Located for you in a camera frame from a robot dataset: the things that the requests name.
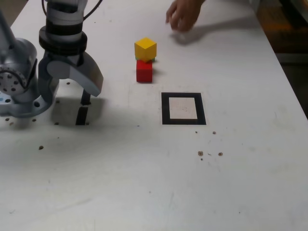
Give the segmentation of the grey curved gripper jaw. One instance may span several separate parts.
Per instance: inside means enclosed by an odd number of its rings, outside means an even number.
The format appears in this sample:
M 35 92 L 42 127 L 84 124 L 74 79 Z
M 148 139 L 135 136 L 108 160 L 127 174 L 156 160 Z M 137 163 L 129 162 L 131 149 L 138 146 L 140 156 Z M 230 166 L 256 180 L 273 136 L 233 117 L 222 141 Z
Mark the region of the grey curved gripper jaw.
M 59 86 L 59 79 L 53 78 L 47 70 L 47 65 L 50 62 L 50 57 L 44 57 L 38 65 L 38 89 L 43 100 L 49 106 L 53 104 Z
M 47 70 L 53 78 L 71 79 L 87 93 L 97 97 L 102 91 L 103 75 L 94 59 L 87 53 L 83 55 L 84 64 L 82 65 L 50 64 Z

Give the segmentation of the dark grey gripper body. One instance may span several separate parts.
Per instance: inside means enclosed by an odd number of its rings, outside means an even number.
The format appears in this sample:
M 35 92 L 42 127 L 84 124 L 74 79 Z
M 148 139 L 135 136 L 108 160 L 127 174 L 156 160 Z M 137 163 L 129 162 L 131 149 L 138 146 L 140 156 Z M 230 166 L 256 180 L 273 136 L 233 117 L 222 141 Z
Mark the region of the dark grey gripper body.
M 61 64 L 68 64 L 68 65 L 82 65 L 84 64 L 84 55 L 62 55 L 55 53 L 53 51 L 46 50 L 43 56 L 43 64 L 44 65 L 61 65 Z

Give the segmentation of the person's hand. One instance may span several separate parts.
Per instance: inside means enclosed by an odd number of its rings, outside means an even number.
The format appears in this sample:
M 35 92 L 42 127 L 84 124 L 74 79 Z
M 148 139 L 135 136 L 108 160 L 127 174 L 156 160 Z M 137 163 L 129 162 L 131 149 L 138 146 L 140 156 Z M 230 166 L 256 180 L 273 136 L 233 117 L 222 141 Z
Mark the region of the person's hand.
M 174 0 L 166 12 L 173 31 L 188 32 L 196 23 L 205 0 Z

